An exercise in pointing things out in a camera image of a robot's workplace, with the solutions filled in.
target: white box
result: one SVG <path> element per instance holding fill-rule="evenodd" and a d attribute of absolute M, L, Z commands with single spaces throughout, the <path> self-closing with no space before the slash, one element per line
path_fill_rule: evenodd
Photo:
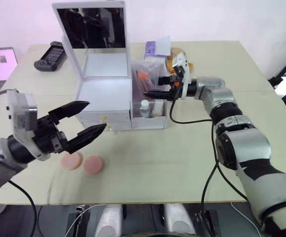
<path fill-rule="evenodd" d="M 166 116 L 146 120 L 136 113 L 138 118 L 133 117 L 125 3 L 65 2 L 54 3 L 53 9 L 77 75 L 76 100 L 90 103 L 76 116 L 78 120 L 86 127 L 106 122 L 111 130 L 164 128 Z"/>

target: white wall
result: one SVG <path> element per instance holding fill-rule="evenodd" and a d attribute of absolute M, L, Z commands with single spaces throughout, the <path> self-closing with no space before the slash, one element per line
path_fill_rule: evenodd
<path fill-rule="evenodd" d="M 0 47 L 18 59 L 61 39 L 55 0 L 0 0 Z M 266 78 L 286 64 L 286 0 L 125 0 L 130 41 L 239 40 Z"/>

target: black remote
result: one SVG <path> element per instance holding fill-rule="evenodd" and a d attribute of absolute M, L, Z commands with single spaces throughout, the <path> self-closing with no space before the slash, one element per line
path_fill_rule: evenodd
<path fill-rule="evenodd" d="M 34 67 L 39 71 L 54 72 L 65 58 L 65 55 L 61 42 L 53 41 L 42 58 L 34 62 Z"/>

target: black cable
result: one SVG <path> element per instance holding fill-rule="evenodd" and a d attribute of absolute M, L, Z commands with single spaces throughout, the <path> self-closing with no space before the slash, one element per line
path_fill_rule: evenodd
<path fill-rule="evenodd" d="M 202 192 L 202 197 L 201 197 L 201 206 L 200 206 L 200 214 L 203 220 L 203 223 L 205 225 L 205 228 L 207 230 L 207 232 L 210 234 L 211 237 L 215 237 L 215 234 L 212 232 L 212 230 L 210 229 L 210 227 L 208 226 L 207 222 L 206 222 L 206 217 L 205 217 L 205 213 L 204 213 L 204 198 L 205 198 L 205 193 L 208 187 L 208 184 L 211 181 L 211 178 L 213 176 L 213 174 L 215 173 L 216 169 L 217 169 L 218 164 L 216 163 L 213 170 L 211 171 L 209 177 L 206 180 L 203 192 Z"/>
<path fill-rule="evenodd" d="M 152 218 L 153 218 L 153 222 L 154 222 L 155 231 L 157 231 L 156 222 L 155 222 L 155 218 L 154 218 L 153 207 L 152 207 L 151 204 L 149 204 L 149 206 L 151 207 L 151 211 L 152 211 Z"/>
<path fill-rule="evenodd" d="M 36 224 L 37 224 L 37 228 L 38 228 L 38 232 L 39 232 L 40 236 L 44 237 L 44 235 L 43 235 L 43 233 L 41 231 L 41 227 L 40 227 L 40 213 L 41 213 L 42 207 L 43 206 L 41 206 L 40 209 L 39 209 L 38 219 L 36 221 Z"/>
<path fill-rule="evenodd" d="M 178 123 L 178 124 L 190 124 L 190 123 L 197 123 L 197 122 L 207 122 L 207 121 L 212 121 L 210 119 L 203 119 L 203 120 L 196 120 L 196 121 L 189 121 L 189 122 L 179 122 L 179 121 L 176 121 L 172 118 L 172 111 L 173 111 L 173 107 L 174 107 L 174 104 L 176 102 L 176 99 L 173 100 L 172 102 L 172 105 L 170 107 L 170 113 L 169 113 L 169 116 L 170 116 L 170 119 L 175 122 L 175 123 Z M 213 149 L 215 150 L 214 152 L 214 159 L 215 159 L 215 163 L 218 162 L 217 160 L 217 155 L 216 155 L 216 149 L 215 149 L 215 144 L 214 144 L 214 137 L 213 137 L 213 130 L 214 130 L 214 124 L 212 123 L 212 131 L 211 131 L 211 140 L 212 140 L 212 145 L 213 145 Z M 218 172 L 220 173 L 220 175 L 222 176 L 222 178 L 225 180 L 225 182 L 231 186 L 231 188 L 238 194 L 240 195 L 242 198 L 244 198 L 246 201 L 248 201 L 247 197 L 241 192 L 239 191 L 227 178 L 226 176 L 224 175 L 221 167 L 218 165 L 217 166 L 217 169 L 218 169 Z"/>
<path fill-rule="evenodd" d="M 220 173 L 220 175 L 223 177 L 223 179 L 225 180 L 226 183 L 228 183 L 229 186 L 231 186 L 231 188 L 238 193 L 238 195 L 240 195 L 242 198 L 244 198 L 246 201 L 248 201 L 247 197 L 241 193 L 241 191 L 239 191 L 232 183 L 231 181 L 229 181 L 226 176 L 224 175 L 221 167 L 218 164 L 218 159 L 217 159 L 217 155 L 216 155 L 216 147 L 214 144 L 214 137 L 213 137 L 213 132 L 214 132 L 214 124 L 212 123 L 212 129 L 211 129 L 211 141 L 212 141 L 212 146 L 213 146 L 213 150 L 214 150 L 214 159 L 215 159 L 215 163 L 217 164 L 217 169 L 218 172 Z"/>
<path fill-rule="evenodd" d="M 35 227 L 36 227 L 36 220 L 37 220 L 37 213 L 36 213 L 36 207 L 35 207 L 35 204 L 33 202 L 33 199 L 31 198 L 31 196 L 23 189 L 21 188 L 19 185 L 17 185 L 16 183 L 12 182 L 11 180 L 9 181 L 9 183 L 11 185 L 13 185 L 14 187 L 16 187 L 18 190 L 20 190 L 22 193 L 24 193 L 24 195 L 29 199 L 30 203 L 31 203 L 31 206 L 33 208 L 33 211 L 34 211 L 34 223 L 33 223 L 33 228 L 31 230 L 31 234 L 30 234 L 30 237 L 33 237 L 34 235 L 34 231 L 35 231 Z"/>
<path fill-rule="evenodd" d="M 214 158 L 216 158 L 216 148 L 214 145 L 214 124 L 213 123 L 212 123 L 212 129 L 211 129 L 211 142 L 212 142 L 212 146 L 213 146 Z M 217 168 L 218 168 L 218 159 L 215 160 L 214 168 L 206 180 L 205 186 L 203 188 L 202 197 L 201 197 L 201 204 L 200 204 L 200 215 L 202 217 L 205 228 L 211 237 L 215 237 L 215 234 L 212 232 L 212 230 L 210 229 L 210 227 L 208 226 L 208 224 L 206 222 L 205 209 L 204 209 L 204 198 L 205 198 L 205 193 L 206 193 L 207 187 L 208 187 L 208 185 L 209 185 L 209 183 L 213 177 L 213 174 L 215 173 Z"/>
<path fill-rule="evenodd" d="M 169 117 L 171 119 L 171 121 L 175 122 L 175 123 L 178 123 L 178 124 L 190 124 L 190 123 L 197 123 L 197 122 L 210 122 L 212 120 L 210 119 L 203 119 L 203 120 L 196 120 L 196 121 L 189 121 L 189 122 L 179 122 L 179 121 L 176 121 L 173 119 L 172 117 L 172 111 L 173 111 L 173 107 L 174 107 L 174 104 L 176 103 L 176 100 L 173 100 L 172 102 L 172 105 L 170 107 L 170 113 L 169 113 Z"/>

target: orange object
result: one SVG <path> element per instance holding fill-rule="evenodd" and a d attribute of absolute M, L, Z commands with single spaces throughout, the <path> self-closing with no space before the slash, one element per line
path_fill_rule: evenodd
<path fill-rule="evenodd" d="M 147 80 L 148 79 L 148 74 L 143 71 L 139 71 L 137 74 L 138 79 L 140 80 Z"/>
<path fill-rule="evenodd" d="M 182 50 L 181 48 L 171 48 L 170 50 L 170 56 L 167 56 L 167 59 L 166 59 L 166 67 L 167 67 L 167 71 L 170 73 L 170 74 L 175 74 L 175 71 L 172 67 L 172 60 L 175 56 L 177 56 L 180 52 L 183 52 L 184 56 L 187 58 L 187 54 L 184 50 Z M 190 67 L 190 71 L 193 70 L 194 66 L 192 63 L 189 63 L 189 67 Z"/>
<path fill-rule="evenodd" d="M 82 163 L 82 156 L 78 152 L 72 154 L 64 154 L 61 160 L 61 165 L 67 170 L 77 169 Z"/>
<path fill-rule="evenodd" d="M 91 156 L 83 163 L 83 169 L 87 175 L 97 174 L 103 168 L 103 160 L 99 156 Z"/>

